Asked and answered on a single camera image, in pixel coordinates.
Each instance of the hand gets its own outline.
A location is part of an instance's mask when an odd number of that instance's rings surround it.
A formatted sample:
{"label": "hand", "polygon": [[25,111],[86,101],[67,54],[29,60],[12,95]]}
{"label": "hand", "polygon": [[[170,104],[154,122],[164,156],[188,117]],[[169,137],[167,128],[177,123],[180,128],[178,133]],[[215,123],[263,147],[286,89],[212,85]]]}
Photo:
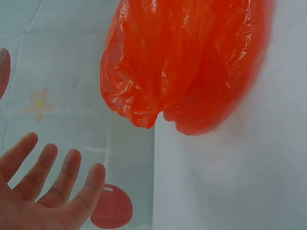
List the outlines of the hand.
{"label": "hand", "polygon": [[[0,50],[0,98],[10,77],[10,54]],[[94,165],[83,189],[68,202],[81,163],[77,150],[66,155],[62,169],[50,190],[41,193],[46,177],[55,161],[58,149],[48,144],[30,172],[13,189],[8,182],[37,144],[35,133],[24,136],[12,149],[0,157],[0,229],[1,230],[77,230],[94,210],[103,190],[105,168]]]}

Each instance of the plastic bag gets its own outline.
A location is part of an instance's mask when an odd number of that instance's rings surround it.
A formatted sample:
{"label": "plastic bag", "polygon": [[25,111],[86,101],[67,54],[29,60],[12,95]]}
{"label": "plastic bag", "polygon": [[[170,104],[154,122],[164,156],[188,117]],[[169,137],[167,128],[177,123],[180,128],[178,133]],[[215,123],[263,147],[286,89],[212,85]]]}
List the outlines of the plastic bag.
{"label": "plastic bag", "polygon": [[257,75],[269,0],[121,0],[101,61],[108,106],[138,127],[163,111],[186,135],[207,132]]}

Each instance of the fingernail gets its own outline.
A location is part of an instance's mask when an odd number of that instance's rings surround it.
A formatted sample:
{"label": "fingernail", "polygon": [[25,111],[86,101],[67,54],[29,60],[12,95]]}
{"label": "fingernail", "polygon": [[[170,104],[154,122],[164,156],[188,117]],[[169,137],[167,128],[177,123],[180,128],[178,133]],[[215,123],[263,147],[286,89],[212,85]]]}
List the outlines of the fingernail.
{"label": "fingernail", "polygon": [[5,49],[0,49],[0,60],[2,60],[2,58],[5,55],[6,50]]}

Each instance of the white tablecloth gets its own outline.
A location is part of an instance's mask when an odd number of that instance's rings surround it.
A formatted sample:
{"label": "white tablecloth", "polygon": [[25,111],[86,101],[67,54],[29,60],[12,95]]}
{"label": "white tablecloth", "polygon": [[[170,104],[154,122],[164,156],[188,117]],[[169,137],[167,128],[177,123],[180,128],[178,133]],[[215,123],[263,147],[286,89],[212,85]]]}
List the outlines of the white tablecloth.
{"label": "white tablecloth", "polygon": [[155,127],[154,230],[307,229],[307,1],[276,0],[253,90],[216,130]]}

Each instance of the light blue fabric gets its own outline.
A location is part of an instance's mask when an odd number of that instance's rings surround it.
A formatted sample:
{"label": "light blue fabric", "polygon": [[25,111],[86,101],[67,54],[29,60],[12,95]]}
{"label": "light blue fabric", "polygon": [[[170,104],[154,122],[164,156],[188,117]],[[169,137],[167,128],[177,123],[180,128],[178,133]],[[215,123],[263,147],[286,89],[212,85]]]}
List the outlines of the light blue fabric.
{"label": "light blue fabric", "polygon": [[[106,182],[124,190],[133,203],[123,230],[152,229],[154,131],[134,127],[106,106],[99,90],[100,59],[118,1],[0,0],[0,46],[12,56],[8,89],[0,101],[0,149],[7,150],[34,131],[39,143],[10,182],[15,185],[47,143],[59,155],[43,189],[56,179],[66,152],[75,148],[83,161],[74,196],[90,166],[106,166]],[[53,110],[43,120],[25,113],[31,93],[48,91]],[[85,230],[98,229],[90,220]]]}

